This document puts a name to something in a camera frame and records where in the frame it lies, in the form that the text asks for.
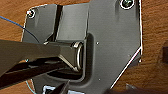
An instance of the screw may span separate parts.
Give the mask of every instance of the screw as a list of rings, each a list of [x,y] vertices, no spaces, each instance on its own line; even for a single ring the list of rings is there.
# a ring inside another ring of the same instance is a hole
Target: screw
[[[29,11],[27,11],[27,15],[28,15],[29,18],[34,18],[35,11],[34,10],[29,10]]]
[[[120,5],[123,9],[130,9],[134,5],[134,0],[122,0]]]

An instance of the cable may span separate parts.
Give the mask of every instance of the cable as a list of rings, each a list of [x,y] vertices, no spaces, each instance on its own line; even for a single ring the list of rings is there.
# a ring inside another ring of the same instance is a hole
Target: cable
[[[40,43],[39,40],[36,38],[35,35],[33,35],[31,32],[29,32],[26,28],[24,28],[24,27],[21,26],[20,24],[14,22],[14,21],[11,21],[11,20],[9,20],[9,19],[7,19],[7,18],[5,18],[5,17],[2,17],[2,16],[0,16],[0,18],[3,19],[3,20],[8,21],[8,22],[10,22],[10,23],[13,23],[13,24],[19,26],[20,28],[24,29],[26,32],[28,32],[30,35],[32,35],[32,36],[36,39],[36,41],[37,41],[38,43]]]
[[[28,83],[27,81],[26,81],[26,84],[27,84],[28,88],[30,89],[30,91],[31,91],[33,94],[36,94],[35,91],[33,91],[33,90],[31,89],[31,87],[30,87],[30,85],[29,85],[29,83]]]

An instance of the screw head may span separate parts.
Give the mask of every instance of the screw head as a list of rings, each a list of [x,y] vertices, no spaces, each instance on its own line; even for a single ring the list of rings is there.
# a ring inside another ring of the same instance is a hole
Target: screw head
[[[122,0],[120,5],[123,9],[130,9],[134,6],[134,0]]]
[[[34,10],[28,10],[27,11],[27,16],[29,17],[29,18],[34,18],[34,16],[35,16],[35,11]]]

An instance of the gray surface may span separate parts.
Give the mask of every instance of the gray surface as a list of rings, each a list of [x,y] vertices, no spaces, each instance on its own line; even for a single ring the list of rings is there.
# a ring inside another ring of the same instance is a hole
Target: gray surface
[[[31,9],[35,10],[35,17],[27,17],[25,27],[37,37],[40,43],[44,43],[54,32],[57,6],[55,4],[50,4]],[[25,31],[22,41],[38,43]]]
[[[124,10],[120,7],[119,0],[93,0],[90,2],[87,27],[83,22],[79,22],[84,25],[80,27],[81,30],[87,30],[88,35],[85,78],[81,82],[70,81],[70,90],[85,94],[103,94],[115,82],[131,59],[130,56],[133,56],[141,44],[139,7],[137,5],[135,4],[129,10]],[[63,33],[61,36],[75,34],[73,39],[78,40],[79,33],[76,32],[78,31]],[[44,85],[57,87],[67,80],[47,75],[33,79],[38,94],[42,93]]]
[[[88,9],[88,3],[64,6],[56,40],[84,40],[86,37]]]

